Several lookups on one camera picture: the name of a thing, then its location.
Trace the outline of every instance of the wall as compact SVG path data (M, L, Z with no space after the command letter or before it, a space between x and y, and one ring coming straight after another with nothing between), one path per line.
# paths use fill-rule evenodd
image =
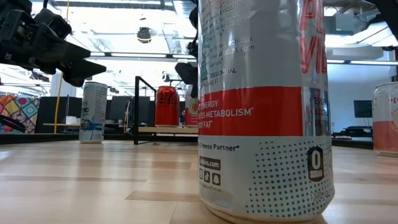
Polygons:
M380 60L389 60L385 53ZM329 65L331 125L334 132L348 126L366 126L368 121L355 118L354 100L372 100L376 86L391 82L395 67L370 65Z
M57 70L57 73L54 74L51 79L50 96L58 96L58 88L60 85L60 79L61 79L61 72L59 70ZM60 96L75 97L76 96L76 87L67 83L65 80L62 80Z

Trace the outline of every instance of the wooden floor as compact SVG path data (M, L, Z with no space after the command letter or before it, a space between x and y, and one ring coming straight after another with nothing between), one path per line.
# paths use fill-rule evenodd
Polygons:
M333 148L329 224L398 223L398 158ZM198 196L193 144L0 146L1 224L228 223Z

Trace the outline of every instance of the celsius can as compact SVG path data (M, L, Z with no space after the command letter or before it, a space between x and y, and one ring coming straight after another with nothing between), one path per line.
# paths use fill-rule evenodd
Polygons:
M102 83L86 82L83 89L79 141L102 143L108 87Z
M373 100L374 150L398 156L398 82L376 87Z
M196 128L198 126L198 98L192 98L192 85L188 87L185 95L185 125L189 128Z
M235 223L306 222L335 189L322 0L199 0L200 197Z

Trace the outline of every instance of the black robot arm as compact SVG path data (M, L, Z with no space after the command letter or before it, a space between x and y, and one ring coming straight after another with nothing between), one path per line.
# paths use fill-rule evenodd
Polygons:
M198 58L198 0L192 0L197 6L189 15L192 26L197 30L197 34L192 42L188 44L189 54ZM175 71L180 75L182 81L187 85L193 85L191 97L198 97L198 67L193 67L190 63L177 63Z
M89 50L65 40L72 28L61 16L46 8L34 18L31 12L28 0L0 1L0 63L38 68L50 75L59 69L73 86L82 86L85 78L106 71L84 60Z

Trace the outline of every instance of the colorful patterned fabric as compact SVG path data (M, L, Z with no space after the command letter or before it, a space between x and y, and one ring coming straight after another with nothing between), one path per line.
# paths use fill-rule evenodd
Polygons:
M26 126L25 133L33 134L35 133L39 102L38 98L2 96L0 97L0 114L18 120ZM19 133L3 124L0 124L0 132Z

